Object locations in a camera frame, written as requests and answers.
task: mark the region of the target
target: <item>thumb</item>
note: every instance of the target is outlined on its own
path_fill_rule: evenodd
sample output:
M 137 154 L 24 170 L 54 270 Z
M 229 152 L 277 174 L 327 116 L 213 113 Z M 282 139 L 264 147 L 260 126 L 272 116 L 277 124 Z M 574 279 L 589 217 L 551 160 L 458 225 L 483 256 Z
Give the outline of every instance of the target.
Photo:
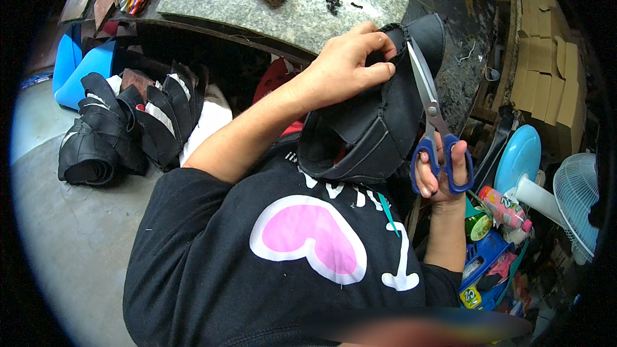
M 358 67 L 362 87 L 368 89 L 390 80 L 396 67 L 390 62 L 379 62 L 369 67 Z
M 458 186 L 467 183 L 467 160 L 465 151 L 467 150 L 467 142 L 458 141 L 451 149 L 452 160 L 452 178 Z

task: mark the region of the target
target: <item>black sweatshirt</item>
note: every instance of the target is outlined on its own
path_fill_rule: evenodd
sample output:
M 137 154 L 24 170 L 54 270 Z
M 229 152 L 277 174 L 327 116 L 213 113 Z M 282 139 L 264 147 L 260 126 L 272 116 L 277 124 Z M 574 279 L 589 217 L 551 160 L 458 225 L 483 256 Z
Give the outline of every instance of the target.
M 138 346 L 336 344 L 302 335 L 299 319 L 459 306 L 462 274 L 420 264 L 393 207 L 400 237 L 375 191 L 312 179 L 296 147 L 276 144 L 236 185 L 197 169 L 161 176 L 125 282 Z

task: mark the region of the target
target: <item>pink bottle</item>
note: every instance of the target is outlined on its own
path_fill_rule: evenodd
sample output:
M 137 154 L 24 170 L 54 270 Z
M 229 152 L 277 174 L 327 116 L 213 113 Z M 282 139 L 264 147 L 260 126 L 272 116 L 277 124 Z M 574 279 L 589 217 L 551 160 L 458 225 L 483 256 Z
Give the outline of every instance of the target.
M 499 224 L 504 223 L 508 227 L 520 228 L 523 232 L 528 232 L 531 229 L 532 223 L 525 218 L 525 212 L 521 206 L 497 190 L 487 185 L 482 188 L 478 197 L 489 208 L 493 214 L 493 219 Z

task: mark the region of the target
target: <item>person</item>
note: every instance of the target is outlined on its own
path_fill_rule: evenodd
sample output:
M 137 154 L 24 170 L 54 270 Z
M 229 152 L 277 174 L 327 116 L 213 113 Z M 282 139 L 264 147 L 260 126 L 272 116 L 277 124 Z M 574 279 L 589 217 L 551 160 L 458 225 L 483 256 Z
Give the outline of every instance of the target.
M 433 205 L 420 263 L 395 207 L 393 228 L 376 197 L 388 197 L 383 185 L 313 179 L 297 166 L 297 140 L 279 139 L 307 112 L 388 81 L 392 63 L 364 66 L 375 50 L 396 54 L 372 22 L 330 39 L 306 70 L 159 178 L 125 281 L 124 320 L 138 346 L 324 345 L 300 332 L 303 317 L 459 306 L 464 193 L 448 192 L 427 153 L 414 170 Z M 451 151 L 459 185 L 466 149 L 460 141 Z

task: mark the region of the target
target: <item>stack of shoe uppers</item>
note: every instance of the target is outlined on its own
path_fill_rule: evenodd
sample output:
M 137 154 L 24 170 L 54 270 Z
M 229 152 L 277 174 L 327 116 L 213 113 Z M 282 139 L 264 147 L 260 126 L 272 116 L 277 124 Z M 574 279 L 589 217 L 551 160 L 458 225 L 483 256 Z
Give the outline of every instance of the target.
M 162 85 L 148 86 L 146 100 L 134 85 L 116 96 L 100 74 L 82 78 L 81 117 L 60 144 L 58 179 L 103 186 L 118 171 L 145 175 L 148 157 L 163 171 L 178 167 L 178 155 L 199 120 L 208 84 L 205 66 L 196 71 L 174 63 Z

